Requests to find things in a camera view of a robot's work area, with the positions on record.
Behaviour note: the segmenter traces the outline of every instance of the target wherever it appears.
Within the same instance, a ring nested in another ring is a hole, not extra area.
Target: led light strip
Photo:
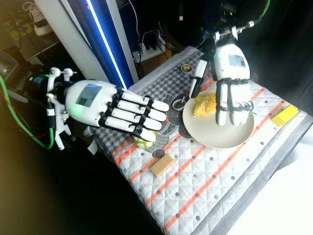
[[[106,48],[107,48],[107,50],[108,50],[108,52],[109,52],[109,55],[110,55],[110,57],[111,57],[111,59],[112,59],[112,62],[113,62],[113,64],[114,64],[114,67],[115,67],[115,69],[116,69],[116,72],[117,72],[117,74],[118,74],[118,77],[119,77],[119,79],[120,79],[121,82],[122,82],[123,88],[127,90],[127,87],[126,87],[126,85],[125,85],[125,82],[124,82],[124,80],[123,80],[123,78],[122,78],[122,74],[121,74],[121,72],[119,71],[119,68],[118,68],[117,63],[116,63],[116,61],[115,61],[115,58],[114,58],[114,56],[113,56],[113,54],[112,54],[112,51],[111,51],[111,48],[110,48],[109,43],[108,43],[108,41],[107,41],[107,38],[106,38],[106,36],[104,35],[104,32],[103,32],[103,30],[102,30],[102,27],[101,27],[100,22],[99,22],[98,17],[97,17],[97,14],[96,14],[96,12],[94,11],[94,8],[93,8],[93,6],[92,6],[92,3],[91,3],[90,0],[86,0],[86,2],[87,2],[88,6],[89,6],[89,8],[90,8],[92,17],[93,17],[93,19],[94,19],[94,21],[95,21],[95,23],[96,23],[96,25],[97,25],[97,27],[98,27],[98,30],[99,30],[100,35],[101,35],[101,37],[102,37],[102,40],[103,40],[103,42],[104,42],[104,44],[105,44],[105,46],[106,46]]]

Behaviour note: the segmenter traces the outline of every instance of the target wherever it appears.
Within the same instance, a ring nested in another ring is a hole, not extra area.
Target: quilted tablecloth
[[[181,65],[195,67],[200,57],[200,51],[188,47],[130,90],[171,107],[190,86]],[[138,148],[127,134],[91,128],[97,145],[112,157],[164,233],[226,234],[312,124],[313,118],[300,111],[277,127],[271,117],[289,103],[254,82],[250,88],[254,130],[246,142],[234,148],[213,149],[200,144],[184,128],[182,112],[172,108],[155,145],[148,149]],[[216,89],[211,74],[202,84],[202,90],[208,89]],[[156,177],[149,167],[165,153],[175,163]]]

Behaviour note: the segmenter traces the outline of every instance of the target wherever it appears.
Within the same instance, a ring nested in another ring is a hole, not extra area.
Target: brown block
[[[165,154],[160,158],[156,163],[150,167],[150,170],[155,174],[155,176],[159,177],[163,174],[171,165],[173,165],[174,160],[170,157],[170,155]]]

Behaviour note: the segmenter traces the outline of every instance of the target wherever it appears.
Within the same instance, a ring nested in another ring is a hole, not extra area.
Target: green cable
[[[264,11],[263,11],[261,17],[263,17],[263,16],[265,15],[265,13],[268,11],[269,3],[270,3],[270,0],[267,1],[266,6],[265,6],[265,9],[264,9]]]
[[[53,146],[54,143],[54,132],[53,132],[53,128],[49,128],[49,133],[50,133],[50,144],[49,146],[46,146],[44,143],[42,143],[39,139],[37,139],[24,125],[23,123],[20,121],[20,119],[18,118],[18,116],[16,115],[16,113],[14,112],[14,109],[12,108],[11,105],[11,101],[8,95],[8,90],[6,88],[6,85],[4,83],[3,78],[0,76],[0,84],[2,86],[2,90],[3,90],[3,94],[4,97],[6,98],[7,101],[7,105],[8,108],[10,110],[10,113],[12,114],[14,120],[17,122],[17,124],[37,143],[39,144],[41,147],[45,148],[45,149],[50,149]]]

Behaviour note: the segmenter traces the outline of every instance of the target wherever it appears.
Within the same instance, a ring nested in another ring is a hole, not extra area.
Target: white plate
[[[200,95],[214,92],[216,91],[203,91]],[[230,123],[229,113],[227,112],[225,125],[219,126],[215,121],[215,113],[203,117],[195,117],[195,104],[195,99],[188,100],[182,113],[182,119],[189,134],[203,145],[211,148],[231,148],[242,144],[250,137],[254,127],[254,117],[251,112],[247,122],[239,126],[234,126]]]

